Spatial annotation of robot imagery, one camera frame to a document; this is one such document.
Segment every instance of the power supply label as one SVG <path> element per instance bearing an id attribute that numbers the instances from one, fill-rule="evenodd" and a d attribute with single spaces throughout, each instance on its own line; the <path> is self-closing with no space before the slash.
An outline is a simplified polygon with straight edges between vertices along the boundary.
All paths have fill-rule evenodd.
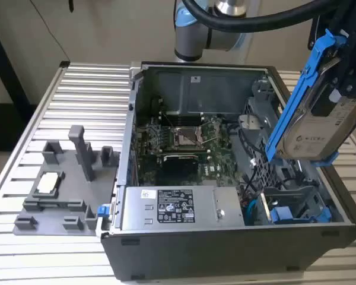
<path id="1" fill-rule="evenodd" d="M 159 223 L 195 223 L 192 190 L 158 190 Z"/>

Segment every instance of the gray holder block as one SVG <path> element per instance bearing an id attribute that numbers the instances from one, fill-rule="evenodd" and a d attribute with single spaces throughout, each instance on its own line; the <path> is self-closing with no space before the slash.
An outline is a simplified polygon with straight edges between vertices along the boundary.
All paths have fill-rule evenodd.
<path id="1" fill-rule="evenodd" d="M 104 146 L 100 151 L 100 160 L 103 167 L 118 167 L 119 153 L 113 151 L 112 147 Z"/>
<path id="2" fill-rule="evenodd" d="M 88 156 L 90 157 L 90 160 L 91 160 L 91 163 L 95 163 L 96 162 L 96 155 L 93 151 L 93 148 L 91 146 L 91 143 L 90 142 L 85 142 L 85 148 L 87 150 L 87 153 L 88 153 Z M 82 164 L 81 160 L 80 160 L 80 157 L 78 156 L 78 154 L 75 155 L 76 158 L 77 158 L 77 162 L 79 165 Z"/>
<path id="3" fill-rule="evenodd" d="M 85 212 L 86 204 L 83 200 L 58 200 L 58 199 L 42 199 L 42 198 L 26 198 L 23 203 L 27 211 L 42 211 L 49 209 L 68 209 L 71 212 Z"/>
<path id="4" fill-rule="evenodd" d="M 92 167 L 97 178 L 91 182 L 86 180 L 82 168 L 78 165 L 75 151 L 66 150 L 62 154 L 57 154 L 59 164 L 43 163 L 38 178 L 44 172 L 64 172 L 65 174 L 58 188 L 58 197 L 32 196 L 38 186 L 38 183 L 34 183 L 19 216 L 33 216 L 37 224 L 35 229 L 19 229 L 15 226 L 13 229 L 15 235 L 96 235 L 98 220 L 96 211 L 99 206 L 111 201 L 117 168 L 103 167 L 101 152 L 94 151 L 93 153 L 96 159 Z M 118 159 L 118 153 L 113 152 L 113 154 L 115 159 Z M 69 216 L 79 217 L 83 229 L 66 230 L 63 226 L 63 218 Z"/>
<path id="5" fill-rule="evenodd" d="M 33 216 L 18 216 L 14 224 L 21 230 L 34 230 L 37 221 Z"/>
<path id="6" fill-rule="evenodd" d="M 91 145 L 86 146 L 84 139 L 84 128 L 83 126 L 73 125 L 69 131 L 69 140 L 72 141 L 77 150 L 77 159 L 80 162 L 84 176 L 87 181 L 93 181 L 95 179 L 95 173 L 92 167 L 93 162 L 93 152 Z"/>
<path id="7" fill-rule="evenodd" d="M 78 216 L 65 216 L 63 217 L 63 227 L 66 230 L 83 230 L 84 226 Z"/>
<path id="8" fill-rule="evenodd" d="M 97 214 L 93 213 L 90 206 L 88 206 L 86 209 L 84 221 L 90 230 L 95 230 L 97 223 Z"/>
<path id="9" fill-rule="evenodd" d="M 59 164 L 56 154 L 63 153 L 59 141 L 47 141 L 42 150 L 42 155 L 47 164 Z"/>

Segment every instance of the motherboard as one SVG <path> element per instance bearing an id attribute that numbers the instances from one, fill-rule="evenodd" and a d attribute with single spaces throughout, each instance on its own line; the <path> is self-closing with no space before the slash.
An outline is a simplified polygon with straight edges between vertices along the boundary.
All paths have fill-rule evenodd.
<path id="1" fill-rule="evenodd" d="M 160 114 L 137 128 L 139 184 L 237 186 L 227 125 L 218 116 Z"/>

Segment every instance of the white sticker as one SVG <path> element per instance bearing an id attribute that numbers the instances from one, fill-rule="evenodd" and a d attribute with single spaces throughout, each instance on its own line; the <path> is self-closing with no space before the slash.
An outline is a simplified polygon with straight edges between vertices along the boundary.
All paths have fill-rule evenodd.
<path id="1" fill-rule="evenodd" d="M 141 190 L 141 199 L 155 199 L 156 191 L 143 189 Z"/>
<path id="2" fill-rule="evenodd" d="M 191 83 L 200 83 L 201 77 L 200 76 L 191 76 Z"/>

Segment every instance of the aluminum table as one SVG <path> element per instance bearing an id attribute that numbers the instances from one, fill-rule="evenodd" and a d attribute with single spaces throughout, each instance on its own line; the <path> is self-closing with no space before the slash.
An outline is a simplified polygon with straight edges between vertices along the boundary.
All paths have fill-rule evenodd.
<path id="1" fill-rule="evenodd" d="M 111 145 L 121 150 L 129 69 L 96 64 L 58 69 L 0 175 L 0 284 L 121 284 L 98 237 L 14 236 L 11 232 L 43 163 L 41 151 L 47 140 L 57 139 L 63 149 L 74 149 L 69 128 L 83 125 L 84 138 L 93 149 Z M 282 71 L 280 75 L 292 91 L 299 73 Z M 335 169 L 356 202 L 356 139 L 349 137 L 339 152 Z M 272 283 L 356 285 L 356 241 L 348 248 L 329 251 L 303 274 L 172 279 L 159 284 Z"/>

